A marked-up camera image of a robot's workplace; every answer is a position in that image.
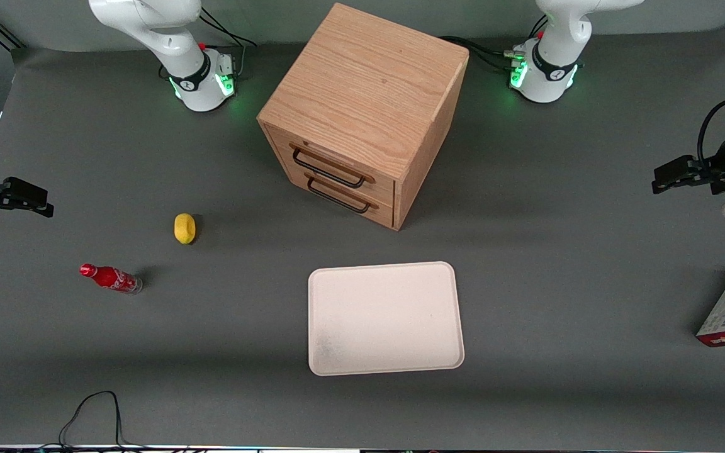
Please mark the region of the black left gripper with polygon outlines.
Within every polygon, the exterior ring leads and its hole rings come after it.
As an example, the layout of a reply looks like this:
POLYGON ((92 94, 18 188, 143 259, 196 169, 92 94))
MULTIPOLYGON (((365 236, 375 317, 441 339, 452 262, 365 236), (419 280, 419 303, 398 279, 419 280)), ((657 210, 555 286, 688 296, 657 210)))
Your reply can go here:
POLYGON ((653 194, 670 189, 695 187, 708 184, 713 195, 725 193, 725 140, 713 157, 703 152, 703 142, 707 134, 707 126, 702 126, 697 137, 697 161, 693 157, 677 157, 653 170, 653 194))

